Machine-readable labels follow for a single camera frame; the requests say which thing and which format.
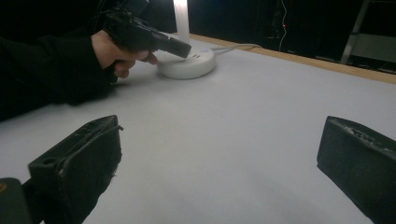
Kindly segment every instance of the hand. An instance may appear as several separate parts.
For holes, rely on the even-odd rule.
[[[126,48],[116,45],[105,31],[99,31],[91,36],[93,51],[102,69],[114,65],[114,75],[116,77],[126,78],[129,75],[129,69],[136,62],[145,60],[148,63],[156,64],[158,62],[152,52],[148,50],[130,51]]]

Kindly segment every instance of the dark background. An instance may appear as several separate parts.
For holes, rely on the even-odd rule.
[[[189,0],[190,31],[237,43],[254,43],[330,62],[341,60],[362,0]],[[160,31],[177,31],[173,0],[150,0],[141,17]],[[396,36],[396,0],[370,4],[361,31]],[[377,69],[387,62],[351,57],[350,65]]]

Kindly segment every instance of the white lamp base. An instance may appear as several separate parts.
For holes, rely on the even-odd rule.
[[[208,74],[216,66],[212,49],[192,47],[186,59],[162,51],[158,56],[158,70],[173,79],[192,79]]]

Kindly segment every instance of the black object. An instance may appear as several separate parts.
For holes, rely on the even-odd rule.
[[[7,208],[0,209],[0,223],[30,223],[11,214],[29,216],[31,223],[82,223],[120,163],[120,129],[116,116],[93,120],[32,161],[32,178],[22,186],[25,202],[18,182],[0,179],[14,189],[4,191],[6,196],[0,192],[1,198],[13,198],[0,201],[0,208]]]
[[[187,58],[191,46],[150,27],[138,16],[149,3],[147,0],[124,0],[105,13],[105,30],[118,44],[132,50],[163,50]]]
[[[396,142],[359,123],[328,117],[318,168],[374,223],[396,223]]]

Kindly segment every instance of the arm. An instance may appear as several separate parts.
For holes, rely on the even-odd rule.
[[[127,77],[135,60],[143,59],[156,63],[152,53],[124,50],[103,31],[44,36],[37,45],[0,38],[0,120],[49,103],[88,100],[109,87],[111,64],[116,76]]]

